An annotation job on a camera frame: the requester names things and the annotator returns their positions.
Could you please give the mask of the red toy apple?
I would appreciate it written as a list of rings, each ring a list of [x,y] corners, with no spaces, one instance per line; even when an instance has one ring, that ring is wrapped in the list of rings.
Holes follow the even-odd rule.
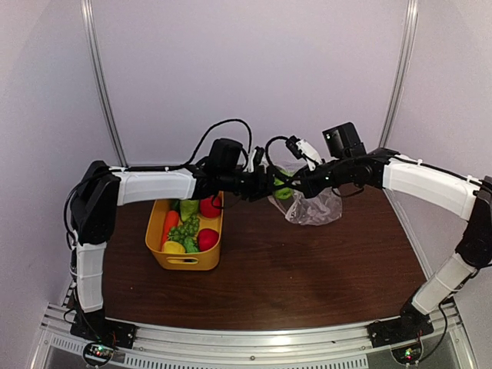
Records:
[[[222,213],[222,200],[219,196],[211,196],[200,200],[199,211],[205,218],[217,218]]]

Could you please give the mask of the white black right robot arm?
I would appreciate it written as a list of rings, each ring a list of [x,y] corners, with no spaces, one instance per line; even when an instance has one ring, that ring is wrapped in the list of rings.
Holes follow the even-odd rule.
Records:
[[[366,190],[346,201],[327,237],[314,233],[311,275],[327,306],[350,321],[385,317],[444,263],[465,227],[458,216],[408,194]]]

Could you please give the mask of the clear zip top bag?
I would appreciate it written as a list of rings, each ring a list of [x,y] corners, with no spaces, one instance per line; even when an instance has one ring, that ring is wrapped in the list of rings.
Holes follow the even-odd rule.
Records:
[[[341,219],[343,212],[342,199],[331,188],[324,189],[314,198],[306,198],[294,190],[292,198],[288,200],[278,200],[273,194],[268,197],[268,201],[287,222],[302,226],[330,224]]]

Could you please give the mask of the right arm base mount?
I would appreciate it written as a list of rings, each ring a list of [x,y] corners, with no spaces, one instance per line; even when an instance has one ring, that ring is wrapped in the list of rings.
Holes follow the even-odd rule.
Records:
[[[428,315],[403,314],[386,321],[375,321],[367,326],[373,348],[415,341],[432,334],[434,327]]]

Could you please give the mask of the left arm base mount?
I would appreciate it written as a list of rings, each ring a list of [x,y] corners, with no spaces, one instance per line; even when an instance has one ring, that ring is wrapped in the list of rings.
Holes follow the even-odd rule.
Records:
[[[134,324],[113,321],[105,316],[77,313],[70,334],[110,347],[132,349],[136,330]]]

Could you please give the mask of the green toy cabbage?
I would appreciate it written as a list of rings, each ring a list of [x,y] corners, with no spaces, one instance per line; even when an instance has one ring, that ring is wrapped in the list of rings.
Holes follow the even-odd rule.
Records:
[[[285,176],[291,177],[293,175],[292,172],[285,170],[284,168],[278,167],[278,170]],[[283,181],[277,177],[274,177],[274,186],[281,186],[283,185]],[[288,200],[289,198],[292,198],[294,194],[294,190],[291,188],[283,187],[279,188],[274,192],[274,197],[278,200]]]

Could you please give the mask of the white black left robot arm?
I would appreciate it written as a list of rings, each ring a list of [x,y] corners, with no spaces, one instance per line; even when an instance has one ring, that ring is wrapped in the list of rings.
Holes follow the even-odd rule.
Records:
[[[115,231],[118,209],[126,204],[178,199],[201,200],[221,191],[255,201],[273,188],[264,148],[257,147],[238,165],[242,145],[228,138],[216,140],[198,163],[172,166],[110,167],[92,162],[65,203],[65,226],[71,248],[71,276],[81,329],[93,341],[111,333],[104,313],[102,277],[105,250]]]

